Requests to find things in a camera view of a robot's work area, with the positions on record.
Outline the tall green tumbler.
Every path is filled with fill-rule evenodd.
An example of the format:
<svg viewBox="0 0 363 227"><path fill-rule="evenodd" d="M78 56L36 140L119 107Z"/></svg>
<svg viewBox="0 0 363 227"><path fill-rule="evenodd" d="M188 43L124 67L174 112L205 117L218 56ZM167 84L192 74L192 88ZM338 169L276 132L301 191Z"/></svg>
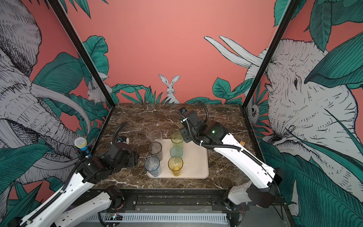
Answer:
<svg viewBox="0 0 363 227"><path fill-rule="evenodd" d="M183 147L184 145L184 139L180 131L176 131L172 134L171 141L174 146Z"/></svg>

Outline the smoky grey tall tumbler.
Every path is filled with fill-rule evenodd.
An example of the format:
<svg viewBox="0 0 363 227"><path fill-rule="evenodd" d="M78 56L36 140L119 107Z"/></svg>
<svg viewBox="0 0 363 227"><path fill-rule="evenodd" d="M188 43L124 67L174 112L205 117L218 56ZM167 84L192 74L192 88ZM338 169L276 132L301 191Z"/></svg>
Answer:
<svg viewBox="0 0 363 227"><path fill-rule="evenodd" d="M160 161L163 159L163 147L160 142L151 142L148 145L147 151L152 157L157 157Z"/></svg>

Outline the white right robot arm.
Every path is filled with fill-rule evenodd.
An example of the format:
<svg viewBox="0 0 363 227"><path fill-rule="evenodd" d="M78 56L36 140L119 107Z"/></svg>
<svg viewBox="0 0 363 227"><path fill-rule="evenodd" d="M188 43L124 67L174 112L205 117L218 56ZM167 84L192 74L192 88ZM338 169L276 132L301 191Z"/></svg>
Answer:
<svg viewBox="0 0 363 227"><path fill-rule="evenodd" d="M219 123L206 125L200 121L192 127L190 120L180 122L184 126L181 133L186 142L192 141L198 146L213 149L249 178L249 182L230 189L227 194L230 203L239 205L252 202L262 208L268 208L274 203L279 195L278 185L284 175L282 169L274 169L256 158Z"/></svg>

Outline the pale blue tall tumbler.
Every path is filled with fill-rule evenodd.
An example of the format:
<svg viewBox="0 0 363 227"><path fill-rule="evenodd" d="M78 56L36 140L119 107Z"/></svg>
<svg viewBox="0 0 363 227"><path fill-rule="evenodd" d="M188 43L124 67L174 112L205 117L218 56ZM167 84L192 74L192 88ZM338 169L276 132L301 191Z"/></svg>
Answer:
<svg viewBox="0 0 363 227"><path fill-rule="evenodd" d="M144 167L152 177L158 177L161 174L160 160L155 156L149 157L145 161Z"/></svg>

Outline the frosted teal textured tumbler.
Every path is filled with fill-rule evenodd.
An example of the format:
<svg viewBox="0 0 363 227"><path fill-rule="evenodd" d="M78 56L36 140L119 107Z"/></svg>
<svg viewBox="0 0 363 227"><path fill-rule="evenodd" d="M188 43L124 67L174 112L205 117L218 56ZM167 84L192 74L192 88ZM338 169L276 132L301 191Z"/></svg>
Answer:
<svg viewBox="0 0 363 227"><path fill-rule="evenodd" d="M183 155L183 148L182 147L175 145L175 146L172 146L170 148L170 156L171 157L180 157L181 158L182 155Z"/></svg>

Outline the tall amber tumbler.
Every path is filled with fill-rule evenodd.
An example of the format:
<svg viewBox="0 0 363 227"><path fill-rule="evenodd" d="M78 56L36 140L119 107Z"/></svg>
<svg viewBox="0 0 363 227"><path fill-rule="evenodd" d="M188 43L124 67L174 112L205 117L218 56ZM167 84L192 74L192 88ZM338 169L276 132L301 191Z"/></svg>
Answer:
<svg viewBox="0 0 363 227"><path fill-rule="evenodd" d="M179 176L183 167L183 159L179 156L173 156L168 161L168 167L174 176Z"/></svg>

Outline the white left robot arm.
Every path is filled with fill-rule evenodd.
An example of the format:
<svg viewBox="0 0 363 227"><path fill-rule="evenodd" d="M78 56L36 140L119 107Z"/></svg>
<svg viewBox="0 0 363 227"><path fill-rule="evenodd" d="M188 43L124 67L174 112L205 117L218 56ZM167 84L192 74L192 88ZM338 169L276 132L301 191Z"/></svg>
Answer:
<svg viewBox="0 0 363 227"><path fill-rule="evenodd" d="M117 211L126 201L116 186L109 186L99 195L73 208L69 207L95 184L107 179L123 168L138 165L139 154L132 151L129 144L115 142L101 157L82 159L68 176L65 185L45 203L29 214L17 215L7 225L9 227L74 227L88 217L101 211Z"/></svg>

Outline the clear tall plastic tumbler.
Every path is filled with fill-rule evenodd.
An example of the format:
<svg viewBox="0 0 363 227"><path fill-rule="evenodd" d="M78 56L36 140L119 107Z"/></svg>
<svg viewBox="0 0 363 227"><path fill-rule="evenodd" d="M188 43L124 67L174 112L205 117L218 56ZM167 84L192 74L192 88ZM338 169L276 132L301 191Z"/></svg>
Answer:
<svg viewBox="0 0 363 227"><path fill-rule="evenodd" d="M163 135L159 130L154 130L149 133L148 138L151 142L161 142Z"/></svg>

